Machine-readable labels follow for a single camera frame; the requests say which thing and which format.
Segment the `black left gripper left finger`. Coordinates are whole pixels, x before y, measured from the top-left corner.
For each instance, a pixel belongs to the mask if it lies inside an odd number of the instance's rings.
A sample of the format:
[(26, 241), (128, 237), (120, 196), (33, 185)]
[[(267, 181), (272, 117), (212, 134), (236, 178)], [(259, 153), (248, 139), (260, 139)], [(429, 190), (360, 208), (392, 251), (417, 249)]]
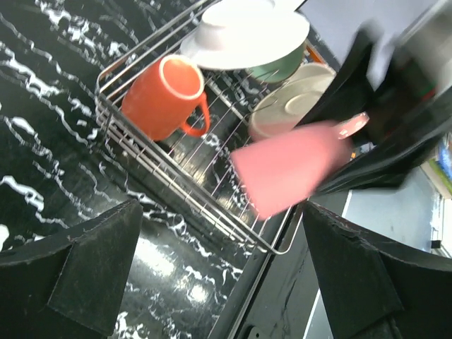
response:
[(143, 209), (128, 200), (67, 230), (1, 252), (2, 338), (114, 332)]

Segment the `green ceramic bowl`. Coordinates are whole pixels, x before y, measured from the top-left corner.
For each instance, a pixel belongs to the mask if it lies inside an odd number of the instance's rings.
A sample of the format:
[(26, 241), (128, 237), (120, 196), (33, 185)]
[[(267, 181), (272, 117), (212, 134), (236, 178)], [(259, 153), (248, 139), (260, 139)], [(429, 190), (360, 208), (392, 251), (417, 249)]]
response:
[(286, 56), (268, 64), (252, 67), (247, 69), (246, 72), (253, 79), (264, 83), (278, 83), (285, 81), (299, 68), (304, 59), (306, 47), (307, 42), (304, 41)]

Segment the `pink and cream plate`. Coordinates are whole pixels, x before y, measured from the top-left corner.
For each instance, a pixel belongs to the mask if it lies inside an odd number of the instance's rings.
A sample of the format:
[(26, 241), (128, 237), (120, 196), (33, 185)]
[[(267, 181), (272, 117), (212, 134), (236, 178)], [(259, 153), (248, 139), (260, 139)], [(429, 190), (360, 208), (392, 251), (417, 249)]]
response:
[(280, 88), (264, 97), (249, 117), (249, 136), (253, 141), (289, 131), (319, 101), (336, 72), (320, 63), (301, 65)]

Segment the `steel wire dish rack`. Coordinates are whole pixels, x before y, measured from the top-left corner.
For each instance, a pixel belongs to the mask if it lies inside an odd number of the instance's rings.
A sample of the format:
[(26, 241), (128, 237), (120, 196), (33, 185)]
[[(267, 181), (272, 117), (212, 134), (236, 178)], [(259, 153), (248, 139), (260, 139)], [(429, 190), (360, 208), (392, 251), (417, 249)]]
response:
[(251, 141), (247, 129), (253, 108), (279, 89), (279, 83), (257, 81), (243, 70), (206, 71), (211, 125), (200, 138), (178, 130), (163, 141), (152, 141), (120, 110), (133, 81), (159, 58), (178, 52), (209, 6), (209, 1), (190, 5), (99, 74), (97, 122), (129, 157), (206, 223), (238, 244), (285, 254), (299, 229), (301, 207), (259, 220), (230, 162), (230, 153)]

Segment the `orange and white bowl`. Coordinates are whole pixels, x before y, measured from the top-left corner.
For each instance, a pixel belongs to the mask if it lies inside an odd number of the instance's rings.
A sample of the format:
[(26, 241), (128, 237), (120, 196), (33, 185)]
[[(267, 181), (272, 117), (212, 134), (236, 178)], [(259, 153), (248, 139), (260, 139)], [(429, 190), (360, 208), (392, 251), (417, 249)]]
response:
[(310, 57), (310, 59), (314, 62), (321, 63), (321, 64), (327, 64), (325, 59), (320, 55), (318, 50), (313, 46), (310, 41), (307, 40), (307, 52)]

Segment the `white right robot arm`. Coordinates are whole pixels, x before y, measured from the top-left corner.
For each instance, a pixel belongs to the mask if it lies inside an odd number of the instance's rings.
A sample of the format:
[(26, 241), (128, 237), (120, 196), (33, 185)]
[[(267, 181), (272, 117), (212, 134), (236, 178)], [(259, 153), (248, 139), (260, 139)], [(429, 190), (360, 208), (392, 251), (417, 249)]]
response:
[(372, 149), (328, 175), (320, 194), (396, 189), (451, 130), (451, 2), (436, 2), (394, 39), (386, 75), (373, 88), (367, 71), (378, 38), (371, 25), (357, 31), (336, 77), (301, 120), (369, 117), (352, 144)]

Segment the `pink plastic cup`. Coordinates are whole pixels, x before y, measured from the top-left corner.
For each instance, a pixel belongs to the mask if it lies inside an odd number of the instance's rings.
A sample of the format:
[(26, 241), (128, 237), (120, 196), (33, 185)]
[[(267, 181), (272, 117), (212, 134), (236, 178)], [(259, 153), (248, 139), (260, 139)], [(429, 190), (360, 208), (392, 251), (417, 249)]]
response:
[(360, 113), (339, 124), (307, 124), (234, 150), (233, 167), (258, 219), (310, 197), (328, 175), (350, 161), (349, 137), (368, 121)]

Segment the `white round plate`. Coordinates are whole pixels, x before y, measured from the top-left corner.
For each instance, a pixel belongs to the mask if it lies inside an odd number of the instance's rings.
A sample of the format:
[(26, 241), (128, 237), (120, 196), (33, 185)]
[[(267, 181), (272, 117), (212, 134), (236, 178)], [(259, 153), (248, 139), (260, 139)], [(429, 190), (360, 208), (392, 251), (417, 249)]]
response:
[(302, 14), (267, 1), (220, 1), (203, 12), (180, 52), (203, 69), (246, 69), (285, 57), (309, 28)]

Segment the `orange mug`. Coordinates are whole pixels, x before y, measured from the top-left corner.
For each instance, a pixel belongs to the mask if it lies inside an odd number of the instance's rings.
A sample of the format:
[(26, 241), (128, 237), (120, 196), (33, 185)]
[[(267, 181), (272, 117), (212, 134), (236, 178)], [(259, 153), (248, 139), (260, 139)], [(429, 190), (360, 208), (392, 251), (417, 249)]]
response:
[(121, 111), (147, 137), (161, 141), (182, 129), (200, 137), (210, 128), (201, 70), (190, 59), (169, 54), (149, 66), (126, 93)]

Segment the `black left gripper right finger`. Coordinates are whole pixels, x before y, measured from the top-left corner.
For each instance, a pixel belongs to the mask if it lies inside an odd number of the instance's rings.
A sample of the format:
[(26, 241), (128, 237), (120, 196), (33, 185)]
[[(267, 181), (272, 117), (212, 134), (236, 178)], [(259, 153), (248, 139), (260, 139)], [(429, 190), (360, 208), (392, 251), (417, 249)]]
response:
[(302, 217), (334, 338), (450, 338), (451, 260), (307, 202)]

